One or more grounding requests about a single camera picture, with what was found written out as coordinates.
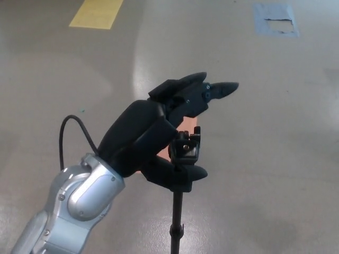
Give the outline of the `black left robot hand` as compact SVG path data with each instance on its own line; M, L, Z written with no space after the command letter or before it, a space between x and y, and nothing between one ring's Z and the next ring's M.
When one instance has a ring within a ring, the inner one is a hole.
M196 142L177 128L185 117L195 118L212 99L222 99L236 82L205 82L206 72L168 79L147 99L131 103L103 137L97 155L121 177L140 170L146 179L173 192L190 192L192 182L207 176L195 165Z

